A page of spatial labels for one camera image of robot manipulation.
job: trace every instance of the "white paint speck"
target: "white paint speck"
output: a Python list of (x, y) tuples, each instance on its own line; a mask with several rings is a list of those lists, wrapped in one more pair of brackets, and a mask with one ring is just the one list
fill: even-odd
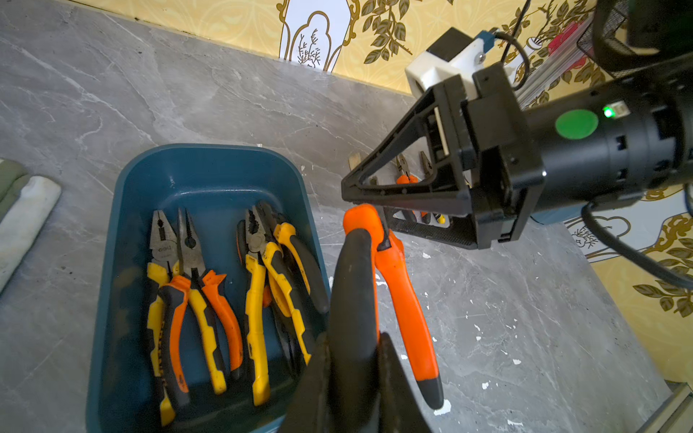
[(450, 404), (450, 401), (446, 398), (445, 400), (443, 400), (443, 407), (441, 407), (438, 410), (434, 410), (433, 414), (436, 416), (442, 415), (442, 414), (447, 414), (450, 411), (451, 407), (452, 407), (452, 405)]

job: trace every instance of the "blue plastic tray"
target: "blue plastic tray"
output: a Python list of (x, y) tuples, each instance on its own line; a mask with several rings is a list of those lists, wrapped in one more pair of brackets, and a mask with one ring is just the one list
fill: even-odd
[[(88, 432), (160, 430), (144, 332), (152, 212), (163, 209), (177, 230), (177, 208), (190, 211), (205, 265), (228, 274), (226, 295), (241, 321), (247, 275), (236, 253), (236, 224), (259, 199), (275, 205), (296, 226), (299, 237), (317, 257), (328, 288), (303, 179), (281, 155), (243, 146), (175, 144), (149, 150), (123, 169), (113, 197), (96, 313)], [(193, 406), (176, 417), (169, 431), (271, 432), (279, 426), (297, 382), (284, 364), (269, 308), (263, 319), (272, 394), (267, 404), (255, 407), (246, 380), (230, 383), (221, 396), (213, 394), (197, 324), (188, 309), (181, 359)], [(317, 312), (313, 311), (310, 320), (316, 335), (324, 330), (324, 320)], [(219, 323), (218, 329), (228, 368), (227, 341)]]

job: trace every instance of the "pliers head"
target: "pliers head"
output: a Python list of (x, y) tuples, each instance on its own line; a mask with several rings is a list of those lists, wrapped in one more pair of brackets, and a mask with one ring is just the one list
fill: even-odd
[(404, 157), (404, 154), (400, 153), (399, 155), (397, 155), (394, 161), (397, 164), (397, 170), (399, 170), (399, 174), (409, 177), (409, 164), (407, 163), (407, 159)]
[(267, 247), (267, 242), (272, 240), (272, 232), (267, 223), (263, 221), (257, 206), (245, 210), (245, 242), (248, 245), (248, 253), (258, 258)]
[(168, 275), (178, 261), (178, 240), (164, 211), (154, 211), (152, 231), (149, 237), (149, 248), (152, 250), (152, 262), (166, 269)]
[(259, 200), (256, 204), (256, 209), (260, 220), (265, 223), (265, 227), (269, 229), (272, 235), (274, 235), (274, 230), (278, 225), (287, 221), (284, 214), (277, 212), (266, 200)]
[(202, 248), (188, 209), (183, 215), (183, 210), (178, 208), (178, 234), (180, 236), (178, 256), (181, 273), (190, 279), (201, 279), (205, 271)]
[(423, 166), (423, 174), (426, 177), (431, 177), (433, 175), (433, 165), (431, 164), (431, 161), (428, 160), (426, 152), (421, 151), (419, 156), (421, 158), (421, 165)]

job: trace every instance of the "black cable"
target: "black cable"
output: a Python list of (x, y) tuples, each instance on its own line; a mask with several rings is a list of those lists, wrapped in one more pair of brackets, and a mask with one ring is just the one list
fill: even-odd
[(666, 267), (663, 267), (638, 250), (630, 248), (628, 245), (618, 240), (618, 238), (616, 238), (614, 235), (604, 230), (604, 228), (599, 225), (592, 214), (592, 209), (594, 206), (594, 203), (587, 203), (585, 207), (582, 208), (582, 222), (585, 223), (585, 227), (587, 227), (588, 230), (591, 231), (592, 234), (595, 235), (597, 239), (599, 239), (604, 245), (621, 254), (623, 257), (635, 263), (637, 266), (654, 275), (658, 279), (679, 288), (693, 290), (693, 279), (686, 278), (683, 275), (679, 275), (668, 270)]
[(512, 44), (515, 48), (517, 48), (518, 52), (522, 56), (523, 64), (525, 65), (525, 73), (523, 74), (522, 79), (520, 80), (518, 85), (513, 86), (513, 90), (518, 91), (519, 89), (522, 88), (522, 86), (525, 85), (525, 83), (527, 82), (527, 79), (529, 78), (529, 68), (530, 68), (529, 57), (527, 57), (527, 53), (525, 52), (525, 50), (522, 48), (522, 45), (520, 45), (520, 42), (515, 37), (512, 37), (511, 35), (508, 35), (507, 33), (501, 32), (498, 30), (496, 30), (494, 32), (493, 36), (496, 39), (502, 39), (502, 40), (508, 42), (508, 45)]
[(683, 184), (683, 202), (686, 204), (688, 215), (693, 217), (693, 205), (691, 205), (690, 184)]
[[(515, 23), (515, 27), (513, 28), (513, 37), (517, 38), (518, 33), (520, 32), (520, 26), (522, 25), (522, 20), (525, 18), (525, 14), (529, 10), (529, 4), (532, 2), (532, 0), (527, 0), (525, 2), (525, 5), (522, 7), (522, 11), (520, 12), (520, 15), (518, 16), (518, 21)], [(500, 56), (500, 62), (505, 63), (505, 58), (508, 56), (508, 51), (510, 51), (510, 44), (505, 44), (505, 50), (503, 50), (503, 55)]]

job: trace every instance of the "orange-handled pliers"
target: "orange-handled pliers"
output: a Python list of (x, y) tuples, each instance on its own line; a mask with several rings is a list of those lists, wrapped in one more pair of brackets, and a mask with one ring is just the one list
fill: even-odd
[[(395, 157), (395, 163), (397, 164), (397, 170), (399, 170), (399, 177), (397, 178), (398, 185), (404, 184), (418, 184), (419, 178), (410, 174), (409, 163), (403, 154), (399, 154)], [(402, 209), (402, 214), (404, 219), (410, 222), (416, 222), (416, 215), (414, 211), (409, 209)], [(428, 224), (431, 222), (431, 215), (428, 212), (421, 212), (421, 222)]]
[(164, 298), (164, 325), (161, 332), (161, 365), (167, 390), (176, 407), (189, 403), (188, 386), (180, 362), (179, 341), (188, 304), (195, 313), (200, 327), (202, 348), (215, 394), (227, 389), (224, 361), (216, 332), (216, 317), (222, 322), (229, 341), (231, 377), (236, 379), (242, 371), (243, 341), (234, 311), (224, 296), (224, 274), (207, 270), (202, 257), (200, 239), (188, 211), (183, 216), (178, 210), (179, 276), (161, 288)]
[(370, 204), (361, 204), (344, 214), (344, 232), (348, 235), (356, 229), (368, 230), (373, 241), (379, 242), (375, 251), (371, 253), (375, 256), (376, 268), (389, 287), (414, 378), (426, 403), (433, 409), (440, 409), (444, 400), (438, 361), (426, 318), (409, 280), (404, 245), (387, 228), (385, 218), (382, 218), (378, 210)]

